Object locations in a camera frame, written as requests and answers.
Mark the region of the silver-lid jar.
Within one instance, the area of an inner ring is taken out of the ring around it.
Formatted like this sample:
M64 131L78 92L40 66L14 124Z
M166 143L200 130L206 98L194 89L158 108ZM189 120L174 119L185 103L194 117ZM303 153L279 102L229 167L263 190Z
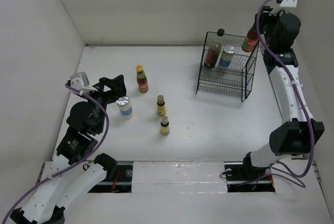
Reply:
M223 47L221 58L219 60L219 67L226 68L230 66L231 60L235 53L235 47L232 45L226 45Z
M120 97L116 100L116 104L124 118L131 119L133 117L133 108L128 96Z

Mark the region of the red sauce bottle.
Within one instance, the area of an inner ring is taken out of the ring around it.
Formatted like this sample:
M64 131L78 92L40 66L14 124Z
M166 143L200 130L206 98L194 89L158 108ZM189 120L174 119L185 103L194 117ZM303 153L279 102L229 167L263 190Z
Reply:
M242 50L245 52L251 52L258 42L258 35L256 32L256 23L249 29L243 43Z
M136 72L137 72L137 85L140 92L145 93L149 90L147 76L144 72L144 68L142 65L136 66Z

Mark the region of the dark soy sauce bottle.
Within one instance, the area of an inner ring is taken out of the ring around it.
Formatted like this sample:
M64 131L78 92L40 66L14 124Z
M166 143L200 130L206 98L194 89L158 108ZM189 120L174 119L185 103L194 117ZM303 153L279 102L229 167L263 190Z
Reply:
M218 29L217 33L212 37L209 43L209 49L204 61L204 66L208 69L215 67L220 52L222 50L222 37L224 36L224 30Z

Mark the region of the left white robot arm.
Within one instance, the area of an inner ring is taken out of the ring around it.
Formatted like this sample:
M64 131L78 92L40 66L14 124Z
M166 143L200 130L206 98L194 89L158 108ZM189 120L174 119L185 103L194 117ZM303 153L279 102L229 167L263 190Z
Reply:
M97 155L79 180L70 186L73 169L82 165L104 142L110 119L108 104L126 96L124 76L102 77L90 85L84 72L71 75L65 87L83 100L74 104L66 120L68 129L56 149L47 177L17 200L3 219L14 223L64 223L70 205L97 183L116 176L117 161Z

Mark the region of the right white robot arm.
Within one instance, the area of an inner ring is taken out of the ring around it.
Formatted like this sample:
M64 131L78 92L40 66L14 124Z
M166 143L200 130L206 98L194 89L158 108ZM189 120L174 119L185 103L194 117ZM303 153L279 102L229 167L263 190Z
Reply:
M256 14L253 29L265 50L264 64L271 80L282 118L282 125L269 136L268 144L249 152L243 159L241 172L248 180L264 175L270 165L285 156L309 155L324 133L323 122L315 121L309 111L299 80L299 63L292 44L299 34L300 19L280 10L272 13L265 6Z

